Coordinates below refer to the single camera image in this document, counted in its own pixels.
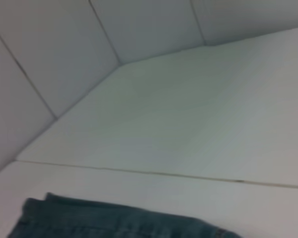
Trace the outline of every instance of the white tile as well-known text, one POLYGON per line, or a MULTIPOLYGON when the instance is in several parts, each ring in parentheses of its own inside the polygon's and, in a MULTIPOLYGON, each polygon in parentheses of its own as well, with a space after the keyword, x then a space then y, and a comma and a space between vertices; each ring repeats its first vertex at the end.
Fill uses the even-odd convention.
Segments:
POLYGON ((188 0, 91 0, 122 62, 203 44, 188 0))
POLYGON ((298 189, 15 162, 0 173, 0 238, 46 192, 196 217, 246 238, 298 238, 298 189))
POLYGON ((17 159, 298 185, 298 29, 126 65, 17 159))
POLYGON ((210 45, 298 27, 298 0, 191 1, 210 45))
POLYGON ((0 169, 52 121, 0 41, 0 169))
POLYGON ((118 64, 87 0, 0 0, 0 33, 57 116, 118 64))

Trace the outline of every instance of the tile grout line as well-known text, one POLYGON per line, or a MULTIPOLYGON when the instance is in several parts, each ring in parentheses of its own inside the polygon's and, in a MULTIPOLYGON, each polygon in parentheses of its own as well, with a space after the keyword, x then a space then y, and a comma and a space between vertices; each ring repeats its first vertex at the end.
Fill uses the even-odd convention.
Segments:
POLYGON ((120 57, 119 57, 119 55, 118 55, 118 53, 117 53, 117 51, 116 51, 116 48, 114 47, 113 42, 111 41, 111 39, 110 39, 110 37, 109 37, 109 35, 108 35, 108 33, 107 33, 107 31, 106 31, 106 29, 105 29, 105 27, 104 27, 104 24, 103 24, 103 22, 101 21, 101 19, 100 19, 99 15, 98 15, 98 13, 97 13, 97 11, 96 11, 96 9, 95 9, 93 3, 91 2, 91 0, 88 0, 88 4, 89 4, 90 8, 92 9, 92 11, 93 11, 93 13, 94 13, 94 15, 95 15, 97 21, 99 22, 99 25, 100 25, 100 27, 102 28, 102 30, 103 30, 103 32, 104 32, 104 34, 105 34, 105 37, 106 37, 106 39, 107 39, 107 41, 108 41, 108 43, 109 43, 109 45, 110 45, 112 51, 114 52, 114 54, 115 54, 115 56, 116 56, 116 58, 117 58, 117 61, 118 61, 119 66, 121 66, 121 65, 122 65, 121 59, 120 59, 120 57))
POLYGON ((250 185, 267 186, 267 187, 282 187, 282 188, 298 189, 298 185, 282 184, 282 183, 255 182, 255 181, 238 180, 238 179, 226 179, 226 178, 210 178, 210 177, 180 175, 180 174, 162 173, 162 172, 146 172, 146 171, 136 171, 136 170, 126 170, 126 169, 113 169, 113 168, 106 168, 106 167, 65 165, 65 164, 54 164, 54 163, 24 161, 24 160, 16 160, 16 162, 23 162, 23 163, 29 163, 29 164, 39 164, 39 165, 53 165, 53 166, 71 167, 71 168, 81 168, 81 169, 93 169, 93 170, 100 170, 100 171, 103 170, 103 171, 125 172, 125 173, 141 174, 141 175, 159 175, 159 176, 186 178, 186 179, 199 179, 199 180, 208 180, 208 181, 243 183, 243 184, 250 184, 250 185))
POLYGON ((204 44, 205 46, 207 46, 207 45, 208 45, 208 42, 207 42, 207 40, 205 39, 203 30, 202 30, 202 25, 200 24, 198 15, 197 15, 197 13, 196 13, 196 11, 195 11, 195 7, 194 7, 193 0, 189 0, 189 2, 190 2, 189 4, 190 4, 191 10, 192 10, 194 19, 195 19, 195 21, 196 21, 196 23, 197 23, 197 26, 198 26, 198 29, 199 29, 201 38, 202 38, 202 40, 203 40, 203 44, 204 44))
POLYGON ((1 36, 1 34, 0 34, 0 41, 3 44, 4 48, 7 50, 8 54, 10 55, 10 57, 12 58, 12 60, 17 65, 17 67, 21 70, 22 74, 24 75, 24 77, 26 78, 27 82, 30 84, 30 86, 32 87, 32 89, 34 90, 34 92, 36 93, 36 95, 39 97, 39 99, 41 100, 41 102, 43 103, 43 105, 49 111, 49 113, 51 114, 51 116, 53 117, 53 119, 54 120, 57 120, 57 116, 54 114, 54 112, 52 111, 52 109, 50 108, 50 106, 48 105, 48 103, 45 101, 45 99, 43 98, 43 96, 40 93, 40 91, 34 85, 34 83, 32 82, 32 80, 30 79, 29 75, 25 71, 24 67, 21 65, 21 63, 19 62, 19 60, 15 57, 15 55, 12 52, 12 50, 7 45, 7 43, 5 42, 5 40, 3 39, 3 37, 1 36))

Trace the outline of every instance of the white tiled wall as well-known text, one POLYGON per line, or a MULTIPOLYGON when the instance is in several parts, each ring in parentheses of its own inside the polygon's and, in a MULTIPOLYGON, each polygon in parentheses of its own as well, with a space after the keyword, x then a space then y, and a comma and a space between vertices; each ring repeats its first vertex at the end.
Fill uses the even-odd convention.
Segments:
POLYGON ((298 27, 298 0, 191 0, 206 43, 298 27))
POLYGON ((0 168, 52 121, 0 41, 0 168))
POLYGON ((86 0, 0 0, 0 33, 58 117, 118 65, 86 0))
POLYGON ((203 45, 189 0, 91 0, 122 62, 203 45))

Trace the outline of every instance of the jeans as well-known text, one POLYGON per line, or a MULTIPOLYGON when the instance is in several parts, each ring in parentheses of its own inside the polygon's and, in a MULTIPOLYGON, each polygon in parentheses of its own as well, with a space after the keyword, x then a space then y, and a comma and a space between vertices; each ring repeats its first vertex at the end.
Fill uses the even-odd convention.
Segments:
POLYGON ((240 238, 195 218, 48 194, 29 198, 8 238, 240 238))

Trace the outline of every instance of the denim fabric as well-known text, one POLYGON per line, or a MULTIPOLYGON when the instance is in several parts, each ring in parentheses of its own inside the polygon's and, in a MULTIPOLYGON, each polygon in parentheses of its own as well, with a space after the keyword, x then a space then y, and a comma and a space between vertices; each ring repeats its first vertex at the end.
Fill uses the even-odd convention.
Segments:
POLYGON ((194 218, 48 194, 29 198, 9 238, 239 238, 194 218))

